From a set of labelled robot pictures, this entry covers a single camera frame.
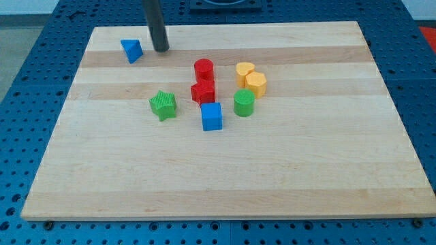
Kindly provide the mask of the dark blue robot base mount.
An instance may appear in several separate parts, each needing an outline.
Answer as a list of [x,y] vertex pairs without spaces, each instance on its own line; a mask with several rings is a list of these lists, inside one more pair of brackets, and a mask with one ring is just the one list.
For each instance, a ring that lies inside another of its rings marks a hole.
[[189,12],[261,10],[262,0],[189,0]]

